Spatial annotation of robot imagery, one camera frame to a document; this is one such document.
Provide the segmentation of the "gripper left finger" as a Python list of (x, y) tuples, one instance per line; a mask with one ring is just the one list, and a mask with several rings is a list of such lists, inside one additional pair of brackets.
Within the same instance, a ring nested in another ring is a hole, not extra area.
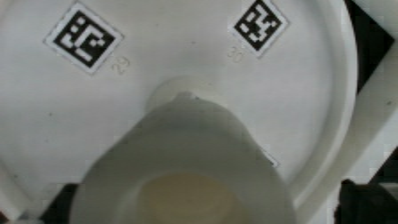
[(72, 199), (76, 195), (78, 184), (67, 183), (51, 200), (49, 206), (38, 216), (38, 220), (44, 224), (69, 224), (69, 213)]

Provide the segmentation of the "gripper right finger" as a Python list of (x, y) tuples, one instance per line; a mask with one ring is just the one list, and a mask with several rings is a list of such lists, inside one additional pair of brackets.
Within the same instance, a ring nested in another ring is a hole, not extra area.
[(398, 224), (398, 199), (380, 184), (341, 182), (337, 224)]

